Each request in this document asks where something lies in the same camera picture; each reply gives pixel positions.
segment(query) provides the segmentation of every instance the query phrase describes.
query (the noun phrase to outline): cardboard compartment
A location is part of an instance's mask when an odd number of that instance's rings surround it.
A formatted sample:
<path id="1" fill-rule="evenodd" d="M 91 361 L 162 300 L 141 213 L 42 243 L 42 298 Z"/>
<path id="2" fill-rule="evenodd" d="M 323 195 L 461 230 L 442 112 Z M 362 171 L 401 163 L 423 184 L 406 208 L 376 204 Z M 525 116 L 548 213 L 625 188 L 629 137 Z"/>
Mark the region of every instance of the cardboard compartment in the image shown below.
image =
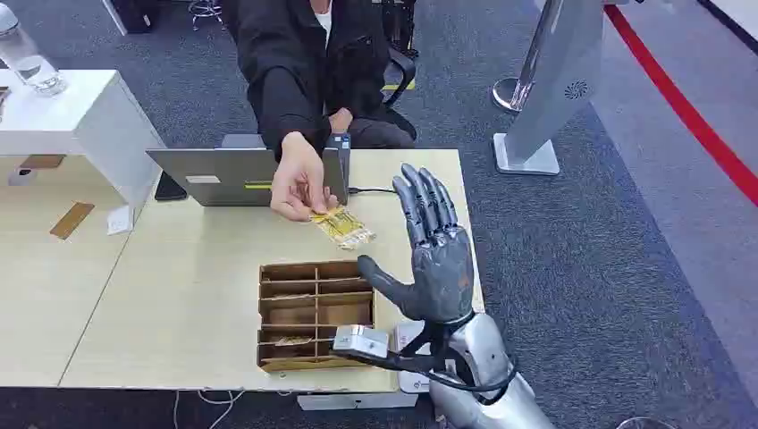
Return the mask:
<path id="1" fill-rule="evenodd" d="M 352 292 L 318 296 L 318 324 L 372 324 L 374 293 Z"/>
<path id="2" fill-rule="evenodd" d="M 360 277 L 351 279 L 328 279 L 318 281 L 318 294 L 371 292 L 371 285 Z"/>
<path id="3" fill-rule="evenodd" d="M 316 295 L 316 281 L 261 282 L 259 296 L 261 299 L 284 299 L 303 295 Z"/>
<path id="4" fill-rule="evenodd" d="M 337 334 L 337 326 L 319 326 L 316 328 L 318 340 L 333 340 Z"/>
<path id="5" fill-rule="evenodd" d="M 355 261 L 266 265 L 260 279 L 264 371 L 363 365 L 330 354 L 337 326 L 374 325 L 374 291 Z"/>
<path id="6" fill-rule="evenodd" d="M 279 264 L 261 267 L 261 282 L 315 280 L 316 264 Z"/>
<path id="7" fill-rule="evenodd" d="M 332 353 L 333 341 L 319 341 L 316 343 L 316 356 L 320 358 L 329 356 Z"/>
<path id="8" fill-rule="evenodd" d="M 261 299 L 258 301 L 263 324 L 316 324 L 316 298 Z"/>
<path id="9" fill-rule="evenodd" d="M 357 279 L 360 277 L 358 263 L 355 261 L 327 262 L 316 264 L 318 278 L 329 279 Z"/>
<path id="10" fill-rule="evenodd" d="M 316 328 L 313 326 L 273 326 L 259 331 L 258 343 L 286 344 L 315 341 L 317 338 Z"/>
<path id="11" fill-rule="evenodd" d="M 316 342 L 303 344 L 261 344 L 258 346 L 258 358 L 261 360 L 281 358 L 316 358 Z"/>

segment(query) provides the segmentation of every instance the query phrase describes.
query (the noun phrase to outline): wooden desk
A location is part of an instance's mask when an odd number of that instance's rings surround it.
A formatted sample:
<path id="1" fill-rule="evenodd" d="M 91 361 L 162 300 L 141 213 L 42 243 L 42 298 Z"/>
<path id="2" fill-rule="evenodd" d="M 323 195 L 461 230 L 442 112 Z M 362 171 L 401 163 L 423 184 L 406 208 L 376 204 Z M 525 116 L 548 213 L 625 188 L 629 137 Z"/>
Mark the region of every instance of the wooden desk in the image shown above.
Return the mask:
<path id="1" fill-rule="evenodd" d="M 469 226 L 456 150 L 356 150 L 350 184 L 389 187 L 400 164 L 429 168 Z M 378 235 L 362 248 L 388 272 L 411 280 L 399 200 L 363 194 L 350 210 Z M 289 223 L 265 207 L 204 208 L 189 199 L 150 200 L 122 253 L 62 386 L 259 391 L 396 391 L 377 368 L 267 374 L 256 364 L 258 267 L 355 258 L 312 224 Z M 483 310 L 476 280 L 475 308 Z M 375 322 L 391 330 L 398 309 L 377 294 Z"/>
<path id="2" fill-rule="evenodd" d="M 0 385 L 56 386 L 126 242 L 105 235 L 125 203 L 83 156 L 8 186 L 25 158 L 0 157 Z M 49 231 L 75 201 L 95 208 L 59 240 Z"/>

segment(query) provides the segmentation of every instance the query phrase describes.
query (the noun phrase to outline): black jacket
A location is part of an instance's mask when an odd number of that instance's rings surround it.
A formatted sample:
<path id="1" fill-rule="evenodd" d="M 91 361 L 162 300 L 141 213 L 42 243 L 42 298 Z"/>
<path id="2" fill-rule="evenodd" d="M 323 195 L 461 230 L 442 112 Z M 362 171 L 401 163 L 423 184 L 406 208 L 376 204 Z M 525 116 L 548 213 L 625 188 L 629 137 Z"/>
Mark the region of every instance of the black jacket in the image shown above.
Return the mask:
<path id="1" fill-rule="evenodd" d="M 308 0 L 224 0 L 248 100 L 265 144 L 281 156 L 282 139 L 300 131 L 321 153 L 342 107 L 370 117 L 383 101 L 389 49 L 371 0 L 332 0 L 332 33 Z"/>

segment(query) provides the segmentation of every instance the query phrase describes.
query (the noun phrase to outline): red floor stripe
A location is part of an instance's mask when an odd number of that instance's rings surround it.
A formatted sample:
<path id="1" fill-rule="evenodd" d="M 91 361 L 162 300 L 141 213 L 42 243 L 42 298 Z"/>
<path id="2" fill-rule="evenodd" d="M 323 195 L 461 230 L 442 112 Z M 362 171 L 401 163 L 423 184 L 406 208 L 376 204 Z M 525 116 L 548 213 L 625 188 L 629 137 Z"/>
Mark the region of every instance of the red floor stripe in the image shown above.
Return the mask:
<path id="1" fill-rule="evenodd" d="M 689 100 L 677 88 L 674 81 L 666 74 L 660 64 L 655 61 L 653 54 L 642 43 L 629 21 L 624 17 L 615 5 L 606 5 L 605 13 L 616 27 L 616 30 L 629 46 L 629 50 L 642 65 L 644 71 L 650 76 L 653 84 L 658 87 L 671 108 L 677 113 L 679 119 L 688 127 L 690 132 L 700 141 L 706 151 L 713 157 L 729 178 L 748 197 L 753 204 L 758 206 L 758 177 L 737 157 L 732 149 L 719 134 L 708 125 L 708 122 L 695 110 Z"/>

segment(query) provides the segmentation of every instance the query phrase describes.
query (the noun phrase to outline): floor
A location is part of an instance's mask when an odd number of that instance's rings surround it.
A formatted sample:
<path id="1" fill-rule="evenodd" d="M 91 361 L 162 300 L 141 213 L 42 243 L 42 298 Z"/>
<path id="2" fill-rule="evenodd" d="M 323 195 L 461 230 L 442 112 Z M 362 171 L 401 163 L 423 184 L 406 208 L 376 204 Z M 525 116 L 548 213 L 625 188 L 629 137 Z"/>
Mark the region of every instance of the floor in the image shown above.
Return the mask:
<path id="1" fill-rule="evenodd" d="M 233 45 L 214 23 L 193 33 L 171 4 L 156 33 L 122 38 L 99 0 L 43 1 L 6 3 L 62 68 L 119 69 L 168 145 L 209 147 L 256 128 Z M 610 27 L 600 93 L 553 139 L 561 175 L 495 172 L 490 141 L 508 119 L 487 93 L 518 72 L 535 3 L 419 2 L 418 90 L 399 105 L 419 146 L 460 151 L 488 313 L 558 427 L 610 428 L 632 415 L 758 427 L 758 212 Z M 695 0 L 623 11 L 758 171 L 758 59 Z M 0 428 L 171 427 L 172 407 L 165 391 L 4 389 Z M 207 427 L 218 412 L 183 393 L 180 427 Z M 243 397 L 219 427 L 274 425 L 434 427 L 428 407 L 307 414 L 292 396 L 263 393 Z"/>

